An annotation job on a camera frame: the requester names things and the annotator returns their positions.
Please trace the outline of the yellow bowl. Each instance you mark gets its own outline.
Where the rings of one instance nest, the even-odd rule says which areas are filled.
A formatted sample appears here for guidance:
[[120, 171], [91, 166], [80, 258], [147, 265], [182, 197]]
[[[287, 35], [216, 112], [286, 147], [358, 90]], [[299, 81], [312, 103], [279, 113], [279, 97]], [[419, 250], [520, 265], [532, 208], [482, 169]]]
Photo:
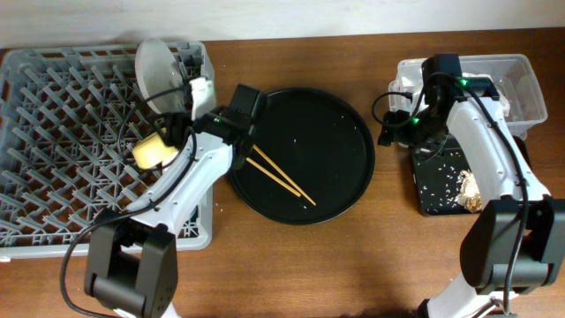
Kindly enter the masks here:
[[171, 163], [177, 154], [178, 150], [166, 146], [157, 132], [136, 144], [132, 151], [135, 163], [142, 170], [148, 170], [160, 163]]

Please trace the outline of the pale green plate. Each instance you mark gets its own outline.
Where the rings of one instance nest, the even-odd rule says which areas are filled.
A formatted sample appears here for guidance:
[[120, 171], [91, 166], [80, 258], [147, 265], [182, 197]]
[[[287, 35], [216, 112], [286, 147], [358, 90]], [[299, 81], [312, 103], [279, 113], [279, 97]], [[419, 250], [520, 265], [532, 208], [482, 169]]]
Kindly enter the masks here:
[[149, 100], [151, 96], [184, 84], [177, 60], [163, 41], [158, 38], [144, 40], [136, 51], [134, 69], [142, 98], [154, 113], [181, 112], [185, 109], [183, 90]]

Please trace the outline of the wooden chopstick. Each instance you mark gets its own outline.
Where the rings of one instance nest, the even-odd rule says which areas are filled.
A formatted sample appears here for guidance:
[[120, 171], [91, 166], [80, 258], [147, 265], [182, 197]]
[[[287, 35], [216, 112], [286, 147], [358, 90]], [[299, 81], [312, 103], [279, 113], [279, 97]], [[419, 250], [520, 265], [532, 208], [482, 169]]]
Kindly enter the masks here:
[[245, 158], [245, 160], [246, 160], [247, 163], [251, 164], [251, 166], [253, 166], [257, 170], [259, 170], [261, 173], [263, 173], [264, 175], [266, 175], [267, 177], [269, 177], [273, 181], [275, 181], [279, 186], [282, 186], [284, 189], [286, 189], [287, 191], [289, 191], [290, 193], [294, 194], [297, 197], [301, 196], [301, 193], [299, 191], [297, 191], [296, 189], [294, 189], [290, 185], [283, 182], [281, 179], [279, 179], [273, 173], [271, 173], [270, 171], [268, 171], [267, 169], [265, 169], [264, 167], [262, 167], [258, 163], [256, 163], [253, 159], [247, 157], [247, 158]]
[[289, 186], [293, 187], [297, 191], [301, 193], [301, 196], [304, 196], [310, 203], [314, 206], [317, 203], [303, 190], [301, 189], [296, 182], [294, 182], [273, 160], [271, 160], [259, 147], [256, 145], [252, 146], [252, 149], [257, 152], [274, 170], [276, 170], [284, 179], [285, 183]]

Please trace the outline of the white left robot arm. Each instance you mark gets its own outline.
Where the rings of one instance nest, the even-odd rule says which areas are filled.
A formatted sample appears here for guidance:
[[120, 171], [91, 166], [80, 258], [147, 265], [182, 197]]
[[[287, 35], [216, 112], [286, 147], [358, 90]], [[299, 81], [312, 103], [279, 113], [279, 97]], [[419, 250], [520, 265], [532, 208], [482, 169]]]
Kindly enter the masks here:
[[169, 169], [124, 212], [104, 209], [89, 239], [86, 295], [135, 317], [161, 317], [178, 282], [177, 236], [213, 183], [251, 153], [267, 108], [261, 91], [238, 85], [230, 104], [188, 120], [167, 118], [169, 140], [184, 146]]

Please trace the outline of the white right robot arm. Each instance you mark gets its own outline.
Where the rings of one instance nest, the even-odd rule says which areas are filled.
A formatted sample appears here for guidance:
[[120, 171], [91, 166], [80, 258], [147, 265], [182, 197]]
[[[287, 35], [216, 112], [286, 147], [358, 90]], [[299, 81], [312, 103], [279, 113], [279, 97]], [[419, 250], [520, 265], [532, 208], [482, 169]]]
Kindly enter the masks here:
[[537, 179], [506, 123], [494, 84], [500, 55], [404, 60], [379, 118], [378, 142], [425, 159], [456, 140], [477, 182], [481, 210], [460, 247], [460, 274], [418, 307], [421, 317], [509, 314], [510, 301], [553, 284], [564, 261], [564, 202]]

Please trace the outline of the grey dishwasher rack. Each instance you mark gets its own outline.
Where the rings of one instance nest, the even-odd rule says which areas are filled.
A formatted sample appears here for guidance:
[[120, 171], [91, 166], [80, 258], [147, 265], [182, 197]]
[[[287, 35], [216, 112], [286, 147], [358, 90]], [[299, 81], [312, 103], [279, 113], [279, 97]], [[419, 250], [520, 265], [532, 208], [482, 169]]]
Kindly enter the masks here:
[[134, 145], [151, 130], [134, 44], [14, 49], [1, 62], [1, 259], [87, 253], [76, 237], [160, 176]]

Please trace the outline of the black rectangular tray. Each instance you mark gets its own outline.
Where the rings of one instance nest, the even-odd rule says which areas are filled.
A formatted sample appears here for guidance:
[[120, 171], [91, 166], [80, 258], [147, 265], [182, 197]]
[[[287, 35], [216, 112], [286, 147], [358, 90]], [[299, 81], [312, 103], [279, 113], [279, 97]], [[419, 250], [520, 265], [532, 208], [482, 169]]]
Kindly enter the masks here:
[[418, 208], [427, 216], [475, 214], [456, 203], [457, 177], [461, 170], [471, 168], [457, 143], [447, 138], [439, 155], [414, 155], [411, 152], [411, 169], [418, 193]]

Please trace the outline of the round black tray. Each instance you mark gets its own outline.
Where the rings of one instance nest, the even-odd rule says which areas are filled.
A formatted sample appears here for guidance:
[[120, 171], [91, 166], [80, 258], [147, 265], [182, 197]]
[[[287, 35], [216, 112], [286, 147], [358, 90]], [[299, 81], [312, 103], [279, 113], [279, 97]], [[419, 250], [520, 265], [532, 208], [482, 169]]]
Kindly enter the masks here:
[[304, 192], [297, 197], [251, 164], [232, 170], [240, 199], [279, 223], [323, 223], [351, 208], [370, 184], [375, 151], [367, 124], [344, 100], [319, 89], [270, 93], [257, 124], [252, 158], [268, 170], [280, 167]]

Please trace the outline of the food scraps pile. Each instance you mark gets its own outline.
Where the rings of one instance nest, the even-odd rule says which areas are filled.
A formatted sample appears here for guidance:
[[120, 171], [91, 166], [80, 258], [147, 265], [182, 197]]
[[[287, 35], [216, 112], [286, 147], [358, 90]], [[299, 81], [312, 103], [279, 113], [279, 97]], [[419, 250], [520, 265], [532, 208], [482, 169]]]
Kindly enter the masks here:
[[482, 210], [482, 200], [473, 173], [468, 170], [461, 170], [457, 177], [457, 184], [456, 203], [471, 213], [480, 212]]

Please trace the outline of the clear plastic bin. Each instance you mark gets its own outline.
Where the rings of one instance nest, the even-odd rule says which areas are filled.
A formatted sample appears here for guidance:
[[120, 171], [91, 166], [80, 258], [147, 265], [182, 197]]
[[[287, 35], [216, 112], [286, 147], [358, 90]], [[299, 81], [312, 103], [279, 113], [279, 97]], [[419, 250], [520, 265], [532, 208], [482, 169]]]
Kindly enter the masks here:
[[[546, 104], [538, 79], [529, 59], [521, 54], [460, 56], [463, 75], [488, 76], [503, 103], [504, 118], [509, 131], [521, 138], [534, 125], [547, 119]], [[410, 92], [417, 99], [423, 86], [421, 66], [424, 60], [405, 59], [397, 66], [397, 75], [388, 86], [392, 95], [388, 98], [391, 111], [410, 112], [412, 103], [401, 97], [400, 92]]]

